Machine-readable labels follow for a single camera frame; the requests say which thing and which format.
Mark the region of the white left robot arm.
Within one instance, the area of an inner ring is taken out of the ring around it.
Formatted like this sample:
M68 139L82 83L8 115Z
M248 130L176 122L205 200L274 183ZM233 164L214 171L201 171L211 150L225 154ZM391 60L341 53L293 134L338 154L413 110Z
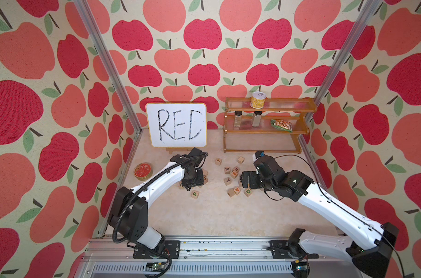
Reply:
M165 236L149 225L151 205L171 186L181 182L186 190L204 184L202 159L169 162L163 170L131 189L123 187L116 193L108 224L113 227L114 243L131 242L161 252Z

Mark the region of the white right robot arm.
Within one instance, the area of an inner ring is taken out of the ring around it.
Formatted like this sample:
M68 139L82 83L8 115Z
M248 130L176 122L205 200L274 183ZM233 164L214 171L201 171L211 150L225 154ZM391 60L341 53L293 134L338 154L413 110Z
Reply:
M320 184L298 170L284 171L276 159L257 151L253 155L254 171L244 171L240 182L245 189L276 192L324 217L345 233L326 236L297 228L284 245L270 246L272 252L288 254L300 261L310 255L325 255L353 264L371 278L384 278L390 266L399 229L381 224L356 212L321 188Z

